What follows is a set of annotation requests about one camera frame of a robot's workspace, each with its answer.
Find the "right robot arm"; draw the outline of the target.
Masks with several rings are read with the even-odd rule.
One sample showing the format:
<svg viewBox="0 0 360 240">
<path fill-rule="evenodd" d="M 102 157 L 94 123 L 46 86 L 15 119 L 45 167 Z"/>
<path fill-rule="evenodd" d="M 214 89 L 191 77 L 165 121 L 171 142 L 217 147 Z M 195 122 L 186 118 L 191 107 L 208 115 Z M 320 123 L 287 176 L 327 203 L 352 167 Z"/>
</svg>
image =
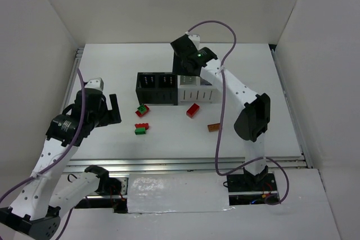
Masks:
<svg viewBox="0 0 360 240">
<path fill-rule="evenodd" d="M 264 133 L 271 115 L 271 99 L 266 93 L 258 94 L 248 88 L 218 60 L 207 47 L 197 48 L 188 34 L 171 42 L 174 52 L 173 72 L 176 75 L 198 76 L 222 93 L 220 122 L 224 122 L 226 99 L 233 102 L 237 118 L 233 128 L 246 144 L 243 171 L 249 187 L 259 185 L 268 174 L 264 153 Z"/>
</svg>

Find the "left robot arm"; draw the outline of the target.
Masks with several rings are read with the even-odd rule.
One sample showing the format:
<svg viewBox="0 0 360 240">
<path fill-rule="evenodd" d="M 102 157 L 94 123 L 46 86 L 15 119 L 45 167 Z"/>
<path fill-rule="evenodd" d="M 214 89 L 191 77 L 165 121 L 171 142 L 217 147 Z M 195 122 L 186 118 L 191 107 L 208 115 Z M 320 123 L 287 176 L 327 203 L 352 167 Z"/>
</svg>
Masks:
<svg viewBox="0 0 360 240">
<path fill-rule="evenodd" d="M 21 192 L 11 205 L 1 208 L 1 224 L 32 239 L 51 239 L 63 216 L 84 197 L 120 194 L 122 182 L 97 165 L 88 166 L 69 186 L 55 192 L 83 139 L 96 127 L 121 122 L 116 94 L 109 98 L 111 109 L 102 90 L 84 88 L 77 92 L 74 103 L 51 121 L 31 176 L 17 185 Z"/>
</svg>

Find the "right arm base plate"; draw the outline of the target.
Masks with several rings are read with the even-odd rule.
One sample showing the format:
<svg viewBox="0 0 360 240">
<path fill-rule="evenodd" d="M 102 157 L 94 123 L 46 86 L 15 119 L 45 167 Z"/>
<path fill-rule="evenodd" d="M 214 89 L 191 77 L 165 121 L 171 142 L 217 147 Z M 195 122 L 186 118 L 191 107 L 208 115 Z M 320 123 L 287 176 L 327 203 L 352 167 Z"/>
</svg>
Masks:
<svg viewBox="0 0 360 240">
<path fill-rule="evenodd" d="M 262 195 L 277 193 L 277 184 L 272 173 L 268 174 L 258 184 L 248 184 L 244 174 L 231 174 L 226 176 L 223 186 L 228 189 L 230 194 Z"/>
</svg>

